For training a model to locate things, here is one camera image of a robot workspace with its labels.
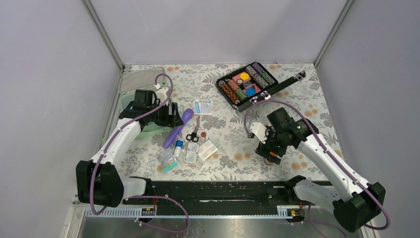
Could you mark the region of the white blue plaster box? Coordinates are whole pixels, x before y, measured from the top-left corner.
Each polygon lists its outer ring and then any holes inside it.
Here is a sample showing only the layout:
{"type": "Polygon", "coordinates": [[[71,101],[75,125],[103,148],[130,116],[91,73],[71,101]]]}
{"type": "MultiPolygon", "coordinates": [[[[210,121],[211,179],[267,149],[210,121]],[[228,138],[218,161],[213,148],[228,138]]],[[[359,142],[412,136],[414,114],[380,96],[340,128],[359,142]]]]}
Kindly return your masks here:
{"type": "Polygon", "coordinates": [[[193,102],[193,111],[196,115],[211,115],[212,101],[210,100],[195,100],[193,102]]]}

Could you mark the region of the alcohol wipes clear bag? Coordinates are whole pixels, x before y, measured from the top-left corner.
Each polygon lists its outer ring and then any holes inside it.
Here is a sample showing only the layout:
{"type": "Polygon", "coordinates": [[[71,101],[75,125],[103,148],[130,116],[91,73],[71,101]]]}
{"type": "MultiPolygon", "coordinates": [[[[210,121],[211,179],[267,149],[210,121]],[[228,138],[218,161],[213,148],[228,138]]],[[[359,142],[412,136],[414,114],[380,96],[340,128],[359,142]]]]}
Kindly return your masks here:
{"type": "Polygon", "coordinates": [[[189,142],[185,151],[184,162],[188,164],[196,163],[199,145],[196,142],[189,142]]]}

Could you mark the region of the teal item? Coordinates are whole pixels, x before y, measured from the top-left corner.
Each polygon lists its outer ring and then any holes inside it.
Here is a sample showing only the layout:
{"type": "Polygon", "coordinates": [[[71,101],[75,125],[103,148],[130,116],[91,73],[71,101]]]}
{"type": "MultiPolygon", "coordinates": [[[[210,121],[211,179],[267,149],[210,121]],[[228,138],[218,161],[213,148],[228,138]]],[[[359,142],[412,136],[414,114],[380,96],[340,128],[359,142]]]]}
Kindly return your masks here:
{"type": "Polygon", "coordinates": [[[173,156],[170,151],[164,151],[158,157],[160,162],[161,171],[166,174],[172,169],[176,168],[179,165],[178,160],[173,156]]]}

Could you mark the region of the gauze pads clear bag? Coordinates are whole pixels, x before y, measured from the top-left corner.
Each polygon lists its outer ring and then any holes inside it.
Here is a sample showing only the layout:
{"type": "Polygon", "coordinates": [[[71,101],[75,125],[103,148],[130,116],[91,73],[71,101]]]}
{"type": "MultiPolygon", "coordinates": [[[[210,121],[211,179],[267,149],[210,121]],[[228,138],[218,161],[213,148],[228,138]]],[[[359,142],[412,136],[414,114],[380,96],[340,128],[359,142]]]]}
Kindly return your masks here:
{"type": "Polygon", "coordinates": [[[199,147],[198,156],[202,161],[205,161],[212,154],[214,154],[218,148],[210,140],[207,140],[203,145],[199,147]]]}

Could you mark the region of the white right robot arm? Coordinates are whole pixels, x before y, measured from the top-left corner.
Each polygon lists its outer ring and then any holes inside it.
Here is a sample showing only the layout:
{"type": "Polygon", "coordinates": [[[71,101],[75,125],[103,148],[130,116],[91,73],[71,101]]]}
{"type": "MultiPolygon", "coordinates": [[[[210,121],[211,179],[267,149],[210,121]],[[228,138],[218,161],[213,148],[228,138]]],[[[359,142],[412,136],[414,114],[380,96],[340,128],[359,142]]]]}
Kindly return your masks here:
{"type": "Polygon", "coordinates": [[[370,183],[332,150],[318,129],[306,118],[298,121],[280,108],[267,116],[270,126],[254,122],[250,137],[260,141],[256,153],[269,163],[279,164],[288,147],[308,157],[331,182],[329,189],[304,176],[288,180],[284,198],[290,204],[314,203],[332,213],[348,232],[355,232],[381,213],[386,190],[379,182],[370,183]]]}

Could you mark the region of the white bandage roll blue label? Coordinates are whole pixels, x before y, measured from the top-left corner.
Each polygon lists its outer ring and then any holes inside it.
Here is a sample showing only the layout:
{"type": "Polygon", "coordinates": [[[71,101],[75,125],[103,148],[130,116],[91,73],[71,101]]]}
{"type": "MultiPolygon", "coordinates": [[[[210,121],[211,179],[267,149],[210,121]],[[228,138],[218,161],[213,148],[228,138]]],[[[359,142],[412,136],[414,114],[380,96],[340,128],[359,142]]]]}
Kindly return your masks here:
{"type": "Polygon", "coordinates": [[[178,159],[181,156],[182,150],[183,150],[184,141],[183,140],[176,140],[173,156],[174,158],[178,159]]]}

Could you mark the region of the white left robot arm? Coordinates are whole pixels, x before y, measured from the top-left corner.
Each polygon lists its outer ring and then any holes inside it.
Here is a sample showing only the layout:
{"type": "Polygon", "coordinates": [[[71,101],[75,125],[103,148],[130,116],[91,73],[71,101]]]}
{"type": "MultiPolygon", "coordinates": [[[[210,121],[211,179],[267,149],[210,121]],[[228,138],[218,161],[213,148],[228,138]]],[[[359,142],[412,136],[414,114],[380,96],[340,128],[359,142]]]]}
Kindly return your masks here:
{"type": "Polygon", "coordinates": [[[147,204],[154,191],[146,178],[120,175],[118,170],[130,144],[150,123],[175,128],[183,125],[177,103],[169,102],[168,87],[155,91],[137,89],[134,99],[121,111],[112,135],[89,160],[76,166],[77,194],[82,203],[117,207],[135,197],[147,204]]]}

